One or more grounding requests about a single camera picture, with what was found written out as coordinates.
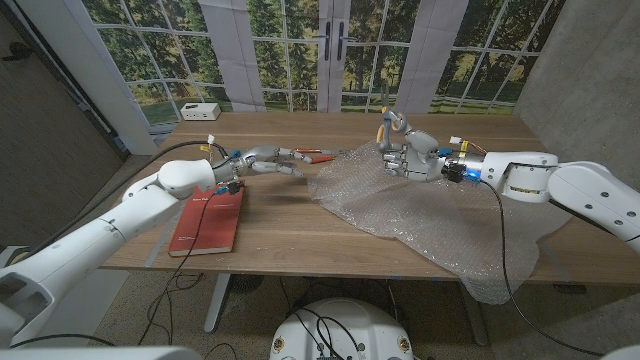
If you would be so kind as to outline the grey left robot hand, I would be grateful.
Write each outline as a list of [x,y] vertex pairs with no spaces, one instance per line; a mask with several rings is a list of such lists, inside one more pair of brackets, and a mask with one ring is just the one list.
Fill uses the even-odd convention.
[[310,164],[312,158],[293,149],[263,145],[236,151],[230,158],[215,163],[212,169],[218,183],[271,173],[303,177],[295,162]]

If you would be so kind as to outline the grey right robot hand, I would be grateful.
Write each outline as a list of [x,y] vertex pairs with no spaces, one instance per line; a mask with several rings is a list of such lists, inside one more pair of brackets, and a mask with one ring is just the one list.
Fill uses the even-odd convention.
[[378,129],[376,142],[386,174],[416,182],[445,179],[460,183],[480,178],[485,153],[439,148],[430,134],[418,130],[408,132],[407,141],[392,143],[389,129],[384,125]]

